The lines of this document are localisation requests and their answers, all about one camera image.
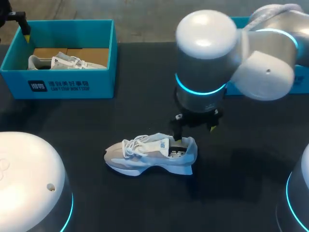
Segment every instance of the glowing blue light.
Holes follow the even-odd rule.
[[[68,220],[66,222],[66,224],[63,226],[62,230],[60,230],[60,232],[63,232],[65,230],[65,228],[67,227],[68,223],[69,223],[69,220],[72,216],[72,212],[73,212],[73,194],[72,194],[72,206],[71,206],[71,212],[70,212],[70,215],[68,217]]]
[[[303,225],[303,223],[301,223],[301,221],[298,219],[298,217],[297,217],[296,214],[294,213],[294,211],[293,211],[293,209],[292,209],[292,207],[291,207],[291,204],[290,204],[290,200],[289,200],[289,196],[288,196],[288,185],[289,185],[289,180],[290,180],[291,174],[290,174],[290,176],[289,176],[289,178],[288,178],[288,181],[287,181],[287,183],[286,183],[286,189],[285,189],[286,199],[287,199],[287,201],[288,201],[288,205],[289,205],[290,210],[291,210],[293,216],[295,217],[296,221],[301,225],[301,227],[302,227],[306,232],[309,232],[309,230],[308,230],[308,229]]]
[[[260,29],[260,30],[257,30],[257,31],[273,31],[273,32],[280,33],[282,35],[286,35],[287,37],[289,37],[293,41],[293,43],[295,44],[296,49],[298,49],[298,43],[297,43],[296,39],[291,34],[285,32],[283,30],[266,28],[266,29]]]
[[[177,76],[177,73],[175,73],[175,77],[176,77],[177,83],[179,84],[179,86],[180,86],[181,88],[183,88],[185,91],[187,91],[187,92],[189,92],[189,93],[196,94],[196,95],[210,95],[210,94],[213,94],[213,93],[216,93],[216,92],[220,91],[221,89],[223,89],[223,88],[226,86],[226,84],[224,84],[224,85],[222,85],[220,88],[216,89],[215,91],[207,92],[207,93],[195,92],[195,91],[193,91],[193,90],[188,89],[186,86],[184,86],[184,85],[180,82],[180,80],[179,80],[179,78],[178,78],[178,76]]]

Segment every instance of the black tabletop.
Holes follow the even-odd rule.
[[[110,145],[168,132],[175,59],[174,43],[119,44],[111,100],[15,101],[1,80],[0,130],[38,135],[58,151],[76,232],[276,231],[276,201],[309,143],[309,95],[227,97],[211,134],[184,131],[199,148],[192,176],[151,168],[128,177],[105,165]]]

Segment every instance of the blue box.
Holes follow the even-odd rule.
[[[27,43],[18,28],[0,73],[16,99],[112,98],[117,64],[113,20],[28,21]],[[104,70],[27,70],[35,48],[108,48]],[[56,86],[55,83],[71,83]]]
[[[249,21],[249,17],[232,17],[237,28],[244,28]],[[304,94],[309,93],[309,68],[296,65],[295,66],[295,80],[290,94]],[[233,83],[227,83],[227,95],[242,95]]]

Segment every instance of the shoelace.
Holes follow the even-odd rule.
[[[262,14],[261,16],[257,17],[254,21],[252,21],[251,23],[249,23],[247,26],[245,26],[245,30],[251,30],[252,28],[254,28],[255,26],[257,26],[258,24],[265,22],[266,20],[279,15],[283,12],[286,11],[300,11],[303,12],[302,8],[297,5],[297,4],[285,4],[282,6],[274,6],[273,8],[270,8],[266,13]]]
[[[88,63],[84,60],[79,59],[78,57],[72,57],[75,58],[75,61],[71,61],[71,63],[73,64],[73,67],[71,69],[89,69],[88,67]]]
[[[147,154],[143,153],[143,148],[145,151],[145,143],[148,139],[148,135],[140,135],[137,136],[133,140],[126,140],[124,139],[122,141],[122,154],[124,158],[129,158],[133,155],[138,156],[147,156]]]

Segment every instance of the sneaker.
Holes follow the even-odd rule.
[[[52,58],[39,58],[35,55],[29,57],[29,70],[42,69],[106,69],[105,66],[85,62],[77,57],[69,57],[62,52],[59,52]]]
[[[191,137],[176,142],[172,136],[157,133],[141,135],[106,149],[105,162],[125,175],[137,176],[147,168],[160,166],[170,173],[191,175],[197,158],[197,144]]]

